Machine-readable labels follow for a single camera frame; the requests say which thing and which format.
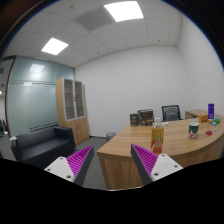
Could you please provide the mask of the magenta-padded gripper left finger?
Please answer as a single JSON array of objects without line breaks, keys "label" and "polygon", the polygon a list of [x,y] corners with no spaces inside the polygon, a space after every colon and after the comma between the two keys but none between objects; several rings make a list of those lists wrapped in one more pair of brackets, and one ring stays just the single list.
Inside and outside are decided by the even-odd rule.
[{"label": "magenta-padded gripper left finger", "polygon": [[94,147],[90,145],[68,157],[58,157],[45,171],[82,186],[93,156]]}]

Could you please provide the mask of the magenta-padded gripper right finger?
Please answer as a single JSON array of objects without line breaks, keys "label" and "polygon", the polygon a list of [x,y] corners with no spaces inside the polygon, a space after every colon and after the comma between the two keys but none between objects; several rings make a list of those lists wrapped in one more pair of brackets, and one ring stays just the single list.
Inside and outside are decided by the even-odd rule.
[{"label": "magenta-padded gripper right finger", "polygon": [[131,155],[144,185],[182,169],[182,166],[167,154],[157,155],[135,144],[131,145]]}]

